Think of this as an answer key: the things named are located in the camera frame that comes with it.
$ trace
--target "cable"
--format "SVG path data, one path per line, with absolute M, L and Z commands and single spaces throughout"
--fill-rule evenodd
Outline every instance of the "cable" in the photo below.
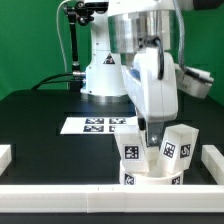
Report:
M 32 90 L 37 90 L 40 86 L 46 85 L 46 84 L 54 84 L 54 83 L 71 83 L 71 82 L 77 82 L 76 80 L 61 80 L 61 81 L 50 81 L 50 82 L 42 82 L 38 85 L 35 85 Z
M 162 80 L 164 76 L 164 53 L 163 53 L 163 46 L 161 43 L 161 40 L 159 38 L 156 38 L 154 40 L 155 45 L 159 49 L 159 57 L 160 57 L 160 66 L 159 66 L 159 74 L 158 74 L 158 79 Z
M 184 63 L 184 48 L 185 48 L 185 27 L 184 27 L 184 20 L 182 16 L 182 12 L 177 0 L 173 0 L 176 17 L 179 26 L 179 50 L 178 50 L 178 62 L 180 69 L 188 76 L 197 79 L 200 82 L 210 83 L 212 84 L 214 79 L 211 77 L 205 78 L 201 77 L 199 73 L 192 71 L 191 69 L 187 68 Z
M 68 76 L 73 76 L 72 73 L 66 73 L 66 74 L 58 74 L 58 75 L 53 75 L 53 76 L 50 76 L 46 79 L 43 79 L 41 82 L 39 82 L 37 85 L 33 86 L 31 90 L 37 90 L 43 83 L 46 83 L 52 79 L 56 79 L 56 78 L 60 78 L 60 77 L 68 77 Z
M 183 16 L 180 10 L 180 6 L 177 2 L 177 0 L 173 0 L 174 8 L 176 11 L 176 17 L 178 21 L 178 26 L 179 26 L 179 34 L 180 34 L 180 39 L 179 39 L 179 50 L 178 50 L 178 61 L 179 61 L 179 66 L 180 68 L 185 72 L 186 67 L 184 64 L 184 48 L 185 48 L 185 27 L 184 27 L 184 20 Z
M 59 26 L 59 13 L 60 13 L 61 7 L 65 3 L 72 2 L 72 1 L 75 1 L 75 0 L 64 0 L 63 2 L 61 2 L 60 5 L 58 6 L 57 15 L 56 15 L 57 33 L 58 33 L 58 38 L 59 38 L 59 42 L 60 42 L 60 46 L 61 46 L 61 52 L 62 52 L 62 57 L 63 57 L 63 61 L 64 61 L 65 72 L 68 72 L 68 65 L 67 65 L 65 49 L 64 49 L 64 45 L 63 45 L 63 41 L 62 41 L 62 36 L 61 36 L 61 30 L 60 30 L 60 26 Z

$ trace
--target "black table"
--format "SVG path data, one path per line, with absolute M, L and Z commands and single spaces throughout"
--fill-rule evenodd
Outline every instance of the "black table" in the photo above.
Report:
M 131 117 L 131 102 L 99 104 L 69 91 L 16 91 L 0 102 L 0 144 L 13 161 L 0 184 L 117 184 L 120 156 L 113 135 L 60 135 L 66 117 Z M 201 163 L 201 148 L 224 150 L 224 108 L 211 98 L 179 93 L 177 119 L 200 130 L 184 184 L 215 184 Z M 221 223 L 224 214 L 0 214 L 2 223 Z

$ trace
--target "qr-like tag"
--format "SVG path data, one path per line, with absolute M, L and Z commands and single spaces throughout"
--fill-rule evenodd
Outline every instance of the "qr-like tag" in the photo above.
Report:
M 169 158 L 173 158 L 176 146 L 171 144 L 170 142 L 166 142 L 163 154 Z
M 187 144 L 187 145 L 182 145 L 180 148 L 180 158 L 185 158 L 190 156 L 191 153 L 191 144 Z
M 180 177 L 176 177 L 172 180 L 172 185 L 178 185 L 180 184 Z
M 135 177 L 125 173 L 124 184 L 125 185 L 135 185 Z
M 104 124 L 104 118 L 86 118 L 86 124 Z
M 104 131 L 104 126 L 94 126 L 94 125 L 87 125 L 84 126 L 83 132 L 103 132 Z
M 125 146 L 124 157 L 126 160 L 139 159 L 139 147 L 138 146 Z
M 110 125 L 109 126 L 109 132 L 114 132 L 115 131 L 115 126 Z
M 109 120 L 110 124 L 126 124 L 125 118 L 110 118 Z

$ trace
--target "green backdrop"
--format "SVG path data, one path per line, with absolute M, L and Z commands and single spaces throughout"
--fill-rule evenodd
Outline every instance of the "green backdrop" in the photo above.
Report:
M 12 91 L 30 89 L 42 79 L 64 72 L 56 31 L 56 11 L 60 2 L 0 1 L 0 99 Z M 224 105 L 224 5 L 216 10 L 184 12 L 184 20 L 186 64 L 212 73 L 215 83 L 210 96 Z M 70 65 L 70 33 L 63 12 L 60 28 Z M 89 27 L 77 26 L 77 34 L 79 59 L 84 69 L 90 61 Z M 66 89 L 67 85 L 42 88 Z

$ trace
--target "printed marker sheet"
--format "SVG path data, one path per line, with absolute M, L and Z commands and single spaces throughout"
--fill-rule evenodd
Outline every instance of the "printed marker sheet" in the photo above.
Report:
M 61 134 L 113 134 L 118 125 L 137 125 L 137 117 L 68 117 Z

